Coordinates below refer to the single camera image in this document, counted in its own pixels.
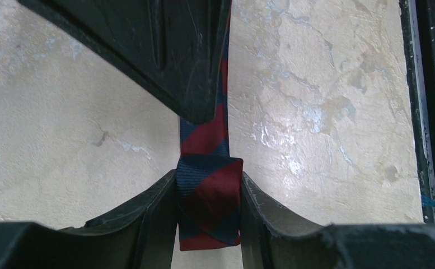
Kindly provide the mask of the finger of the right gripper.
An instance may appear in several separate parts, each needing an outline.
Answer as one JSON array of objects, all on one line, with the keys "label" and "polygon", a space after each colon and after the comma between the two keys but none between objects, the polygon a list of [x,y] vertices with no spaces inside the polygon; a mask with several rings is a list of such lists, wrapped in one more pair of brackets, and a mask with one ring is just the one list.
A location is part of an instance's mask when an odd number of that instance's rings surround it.
[{"label": "finger of the right gripper", "polygon": [[231,2],[22,0],[192,124],[210,122]]}]

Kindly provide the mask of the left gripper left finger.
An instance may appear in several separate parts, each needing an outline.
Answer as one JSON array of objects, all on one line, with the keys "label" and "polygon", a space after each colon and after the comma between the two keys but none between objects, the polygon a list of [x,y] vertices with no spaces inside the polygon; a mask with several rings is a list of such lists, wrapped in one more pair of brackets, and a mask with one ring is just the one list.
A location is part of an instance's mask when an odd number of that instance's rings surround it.
[{"label": "left gripper left finger", "polygon": [[176,227],[170,171],[80,228],[0,222],[0,268],[170,268]]}]

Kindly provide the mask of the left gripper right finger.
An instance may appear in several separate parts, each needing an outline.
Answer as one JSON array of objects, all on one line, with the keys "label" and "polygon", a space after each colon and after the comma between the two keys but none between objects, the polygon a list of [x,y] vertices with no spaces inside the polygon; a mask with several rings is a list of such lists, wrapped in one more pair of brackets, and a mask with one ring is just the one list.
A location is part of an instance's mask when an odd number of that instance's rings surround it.
[{"label": "left gripper right finger", "polygon": [[435,224],[314,223],[262,191],[241,188],[245,268],[435,268]]}]

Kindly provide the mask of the red navy striped tie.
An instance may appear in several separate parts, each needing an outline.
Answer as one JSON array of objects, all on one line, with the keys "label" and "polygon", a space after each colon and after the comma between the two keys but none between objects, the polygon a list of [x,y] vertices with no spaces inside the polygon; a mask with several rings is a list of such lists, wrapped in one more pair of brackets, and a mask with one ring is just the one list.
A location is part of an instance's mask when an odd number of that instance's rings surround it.
[{"label": "red navy striped tie", "polygon": [[228,135],[228,47],[226,33],[219,67],[214,119],[194,126],[180,120],[179,195],[181,251],[233,247],[240,243],[243,160],[231,157]]}]

